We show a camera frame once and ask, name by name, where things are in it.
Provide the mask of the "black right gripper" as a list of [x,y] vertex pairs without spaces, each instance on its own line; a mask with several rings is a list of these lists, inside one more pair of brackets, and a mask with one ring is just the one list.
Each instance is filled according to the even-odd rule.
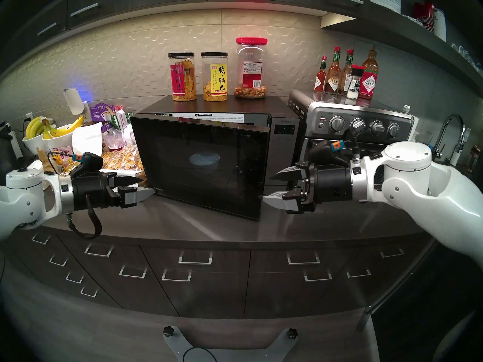
[[269,206],[284,210],[288,214],[314,212],[318,204],[324,202],[351,201],[353,186],[349,162],[340,164],[315,165],[307,161],[299,166],[287,167],[273,176],[276,181],[302,180],[300,202],[286,197],[289,192],[273,192],[263,195],[262,201]]

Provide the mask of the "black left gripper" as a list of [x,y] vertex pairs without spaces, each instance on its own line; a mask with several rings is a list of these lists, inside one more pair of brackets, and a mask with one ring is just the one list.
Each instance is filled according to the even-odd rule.
[[130,208],[154,195],[155,189],[145,187],[120,187],[120,196],[113,189],[132,186],[144,179],[122,176],[115,172],[72,171],[73,210],[118,207]]

